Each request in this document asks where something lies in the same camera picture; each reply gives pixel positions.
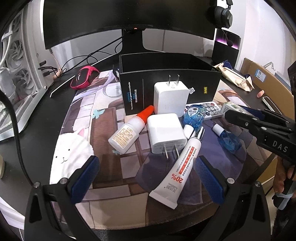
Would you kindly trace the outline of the person's right hand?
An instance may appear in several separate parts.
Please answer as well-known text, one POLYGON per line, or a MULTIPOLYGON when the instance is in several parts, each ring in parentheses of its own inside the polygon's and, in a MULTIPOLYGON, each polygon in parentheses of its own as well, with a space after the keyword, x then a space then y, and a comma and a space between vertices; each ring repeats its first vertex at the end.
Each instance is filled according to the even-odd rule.
POLYGON ((282 193, 284 191, 284 181, 286 178, 292 177, 293 171, 294 166, 287 169, 283 164, 283 159, 281 157, 277 158, 276 171, 273 180, 273 189, 275 193, 282 193))

